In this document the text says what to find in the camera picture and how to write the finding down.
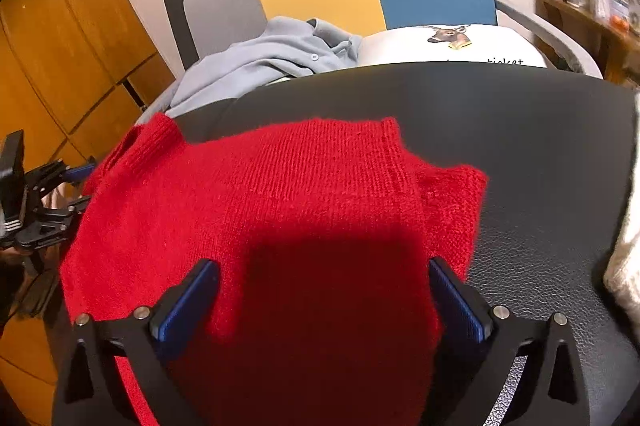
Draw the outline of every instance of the black leather surface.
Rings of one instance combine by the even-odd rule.
[[[489,175],[470,282],[521,316],[565,312],[591,424],[612,424],[640,381],[626,321],[601,283],[629,190],[631,91],[533,67],[398,64],[277,83],[176,121],[203,141],[309,117],[385,116],[431,163]]]
[[[0,381],[0,424],[4,426],[29,426],[30,424],[11,399],[2,381]]]

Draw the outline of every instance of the blue gripper pad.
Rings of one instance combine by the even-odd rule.
[[[203,258],[180,285],[167,289],[154,306],[149,331],[161,362],[178,358],[209,311],[220,287],[220,266]]]
[[[429,260],[429,281],[447,337],[477,345],[491,335],[489,305],[475,289],[464,285],[442,258]]]
[[[95,162],[88,162],[77,168],[69,168],[62,174],[62,180],[65,182],[82,182],[95,170]]]

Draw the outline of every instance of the cabinet door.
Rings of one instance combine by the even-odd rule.
[[[107,155],[142,111],[125,87],[117,86],[92,111],[71,136],[71,142],[85,157],[98,160]]]
[[[112,87],[66,0],[1,0],[7,39],[31,84],[71,132]]]
[[[24,129],[24,167],[45,164],[65,135],[40,102],[0,30],[0,142]]]
[[[174,75],[157,53],[129,75],[129,83],[145,104],[151,104],[174,81]]]

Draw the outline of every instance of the chair armrest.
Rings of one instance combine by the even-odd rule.
[[[532,12],[524,12],[509,0],[495,0],[495,8],[513,21],[529,29],[564,58],[573,72],[602,79],[602,73],[591,55],[559,28]]]

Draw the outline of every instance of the cable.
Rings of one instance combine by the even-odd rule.
[[[11,318],[13,318],[18,313],[18,311],[20,310],[21,305],[27,299],[27,296],[29,295],[29,291],[33,287],[33,284],[36,283],[38,278],[40,278],[40,276],[42,276],[44,273],[49,272],[51,270],[52,269],[45,269],[43,272],[39,272],[36,275],[36,277],[29,282],[29,284],[27,285],[27,288],[24,291],[24,294],[18,300],[17,304],[15,304],[15,309],[12,312],[10,312],[9,315],[7,316],[7,318],[4,320],[4,322],[2,322],[2,324],[0,324],[0,330],[4,329],[6,327],[6,324],[11,320]]]

